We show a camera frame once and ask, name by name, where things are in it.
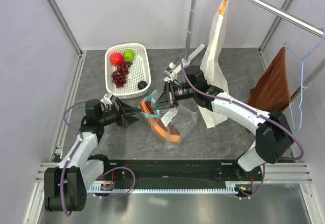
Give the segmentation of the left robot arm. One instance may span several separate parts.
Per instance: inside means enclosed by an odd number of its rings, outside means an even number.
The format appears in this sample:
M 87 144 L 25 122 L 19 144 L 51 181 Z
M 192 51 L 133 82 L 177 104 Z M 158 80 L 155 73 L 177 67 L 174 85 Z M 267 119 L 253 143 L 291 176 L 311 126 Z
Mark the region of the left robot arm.
M 98 179 L 106 180 L 120 167 L 112 168 L 106 155 L 92 155 L 98 146 L 105 127 L 116 124 L 126 128 L 138 121 L 135 115 L 141 110 L 122 100 L 111 97 L 105 104 L 98 99 L 84 101 L 85 116 L 79 128 L 73 127 L 78 134 L 76 141 L 66 157 L 57 166 L 48 168 L 44 173 L 44 202 L 49 212 L 82 211 L 87 190 Z

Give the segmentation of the clear zip top bag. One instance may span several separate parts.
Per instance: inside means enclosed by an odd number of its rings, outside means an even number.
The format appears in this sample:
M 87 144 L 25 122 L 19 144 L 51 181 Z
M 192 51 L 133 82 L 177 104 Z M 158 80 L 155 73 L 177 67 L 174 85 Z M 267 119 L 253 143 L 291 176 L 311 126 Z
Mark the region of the clear zip top bag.
M 150 101 L 151 109 L 152 109 L 152 106 L 156 102 L 156 99 L 159 97 L 159 95 L 160 95 L 160 93 L 157 90 L 154 90 L 150 95 L 144 97 L 141 100 L 141 102 L 142 101 Z M 184 139 L 184 137 L 196 125 L 197 119 L 198 119 L 197 113 L 191 111 L 190 109 L 188 109 L 187 107 L 185 107 L 183 105 L 179 105 L 176 108 L 171 108 L 168 110 L 157 110 L 157 111 L 153 110 L 153 112 L 157 113 L 158 116 L 161 116 L 161 120 L 165 126 L 173 125 L 179 131 L 179 133 L 181 135 L 181 142 Z M 165 148 L 167 148 L 167 149 L 178 148 L 181 143 L 180 142 L 179 144 L 173 144 L 170 142 L 165 142 L 164 140 L 162 140 L 162 141 L 164 142 Z

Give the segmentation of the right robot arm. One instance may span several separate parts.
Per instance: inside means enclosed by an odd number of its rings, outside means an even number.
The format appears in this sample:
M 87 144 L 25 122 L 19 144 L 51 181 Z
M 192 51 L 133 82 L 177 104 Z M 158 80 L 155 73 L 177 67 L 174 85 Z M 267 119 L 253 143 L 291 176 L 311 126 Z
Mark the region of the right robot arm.
M 177 107 L 181 100 L 194 99 L 198 106 L 225 115 L 251 131 L 255 146 L 237 158 L 232 168 L 236 179 L 246 179 L 257 166 L 278 162 L 291 147 L 294 141 L 283 113 L 261 111 L 231 97 L 221 88 L 208 84 L 199 66 L 188 66 L 183 71 L 186 81 L 166 82 L 152 107 L 170 109 Z

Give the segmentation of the dark brown round fruit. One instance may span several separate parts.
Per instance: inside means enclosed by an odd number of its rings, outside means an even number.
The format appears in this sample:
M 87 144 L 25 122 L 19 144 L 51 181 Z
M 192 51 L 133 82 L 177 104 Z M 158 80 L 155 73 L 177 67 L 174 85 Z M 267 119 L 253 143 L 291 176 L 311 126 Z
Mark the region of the dark brown round fruit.
M 142 81 L 140 81 L 140 82 L 138 83 L 137 87 L 138 87 L 138 90 L 145 89 L 145 88 L 147 87 L 147 82 L 144 81 L 144 80 L 142 80 Z

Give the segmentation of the red grape bunch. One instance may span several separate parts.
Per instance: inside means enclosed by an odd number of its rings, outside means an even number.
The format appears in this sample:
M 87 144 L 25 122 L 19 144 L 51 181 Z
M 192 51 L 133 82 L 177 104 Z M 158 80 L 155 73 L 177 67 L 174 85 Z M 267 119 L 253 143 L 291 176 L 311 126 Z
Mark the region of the red grape bunch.
M 132 64 L 132 62 L 124 61 L 123 64 L 118 66 L 117 69 L 112 73 L 112 82 L 116 85 L 117 88 L 121 88 L 126 84 L 126 77 L 129 74 L 129 69 Z

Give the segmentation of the orange papaya slice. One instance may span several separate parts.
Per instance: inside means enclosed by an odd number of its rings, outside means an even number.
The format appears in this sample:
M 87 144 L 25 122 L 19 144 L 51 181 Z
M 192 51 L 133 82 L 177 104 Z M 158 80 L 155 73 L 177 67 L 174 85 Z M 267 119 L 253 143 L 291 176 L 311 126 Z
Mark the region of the orange papaya slice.
M 165 142 L 179 144 L 181 142 L 181 135 L 173 125 L 165 126 L 161 120 L 161 116 L 153 112 L 150 101 L 140 102 L 140 108 L 145 115 L 145 119 L 151 126 L 151 129 Z

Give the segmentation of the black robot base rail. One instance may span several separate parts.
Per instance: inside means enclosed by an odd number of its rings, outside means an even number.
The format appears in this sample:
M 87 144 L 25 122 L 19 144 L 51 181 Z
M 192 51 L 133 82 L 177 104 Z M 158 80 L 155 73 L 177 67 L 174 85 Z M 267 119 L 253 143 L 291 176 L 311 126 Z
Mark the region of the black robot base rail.
M 127 167 L 136 177 L 135 188 L 223 188 L 226 182 L 257 183 L 261 167 L 241 170 L 234 159 L 116 159 L 108 169 Z

